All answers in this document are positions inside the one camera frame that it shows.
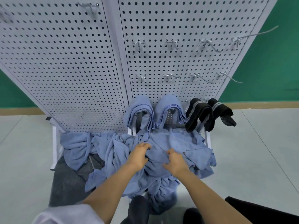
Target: person's left hand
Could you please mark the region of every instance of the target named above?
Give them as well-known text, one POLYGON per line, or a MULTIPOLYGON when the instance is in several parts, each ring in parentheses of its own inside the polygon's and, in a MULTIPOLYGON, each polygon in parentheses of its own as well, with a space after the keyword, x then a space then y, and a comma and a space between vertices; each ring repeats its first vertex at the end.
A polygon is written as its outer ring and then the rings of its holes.
POLYGON ((135 172, 140 171, 149 160, 148 158, 145 158, 145 153, 147 152, 147 149, 150 148, 151 146, 148 143, 138 144, 130 153, 126 164, 130 165, 135 172))

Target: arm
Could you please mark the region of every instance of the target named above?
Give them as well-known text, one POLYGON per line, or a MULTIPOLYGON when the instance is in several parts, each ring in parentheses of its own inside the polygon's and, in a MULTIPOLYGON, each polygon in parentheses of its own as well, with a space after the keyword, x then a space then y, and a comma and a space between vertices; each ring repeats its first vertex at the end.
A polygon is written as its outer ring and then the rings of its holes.
POLYGON ((183 156, 170 149, 169 164, 163 164, 183 183, 206 224, 251 224, 241 213, 193 174, 183 156))
POLYGON ((140 143, 133 150, 127 162, 102 185, 95 189, 84 201, 89 204, 105 224, 109 224, 127 184, 146 162, 145 153, 149 144, 140 143))

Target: gray tiled floor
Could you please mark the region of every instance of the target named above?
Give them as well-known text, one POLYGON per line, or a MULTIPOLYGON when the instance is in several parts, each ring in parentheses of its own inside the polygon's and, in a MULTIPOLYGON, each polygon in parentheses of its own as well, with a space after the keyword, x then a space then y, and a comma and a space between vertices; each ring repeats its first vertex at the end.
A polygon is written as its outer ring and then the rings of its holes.
MULTIPOLYGON (((217 167, 204 182, 222 197, 299 215, 299 109, 234 110, 234 119, 236 127, 216 121, 217 167)), ((31 223, 48 205, 51 125, 45 116, 11 116, 0 117, 0 126, 0 222, 31 223)), ((121 199, 112 223, 126 216, 128 202, 121 199)), ((174 209, 191 206, 180 185, 174 209)))

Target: wooden baseboard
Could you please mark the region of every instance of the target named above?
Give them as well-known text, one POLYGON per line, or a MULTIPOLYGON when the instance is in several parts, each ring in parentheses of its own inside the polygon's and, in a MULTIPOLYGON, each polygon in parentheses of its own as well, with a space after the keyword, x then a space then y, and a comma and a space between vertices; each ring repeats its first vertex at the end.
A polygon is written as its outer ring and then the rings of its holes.
POLYGON ((0 108, 0 116, 44 115, 38 107, 0 108))
MULTIPOLYGON (((299 108, 299 101, 224 103, 231 109, 299 108)), ((44 115, 38 107, 0 108, 0 116, 44 115)))
POLYGON ((231 109, 299 108, 299 101, 224 103, 231 109))

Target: perforated metal panel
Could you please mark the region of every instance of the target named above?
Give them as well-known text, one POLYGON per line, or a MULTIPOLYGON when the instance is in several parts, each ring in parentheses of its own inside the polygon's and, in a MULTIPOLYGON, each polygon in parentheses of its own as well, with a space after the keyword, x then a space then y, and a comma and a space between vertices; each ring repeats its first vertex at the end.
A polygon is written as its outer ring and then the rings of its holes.
POLYGON ((194 97, 218 93, 268 0, 119 0, 133 98, 148 95, 155 105, 161 96, 176 94, 184 104, 194 97), (208 44, 197 46, 201 40, 208 44), (178 41, 176 45, 167 43, 178 41), (192 81, 190 73, 200 74, 192 81), (167 82, 163 74, 174 74, 167 82), (144 77, 144 82, 136 77, 144 77))
POLYGON ((126 132, 101 0, 1 0, 0 60, 67 131, 126 132), (77 2, 99 4, 80 7, 77 2))

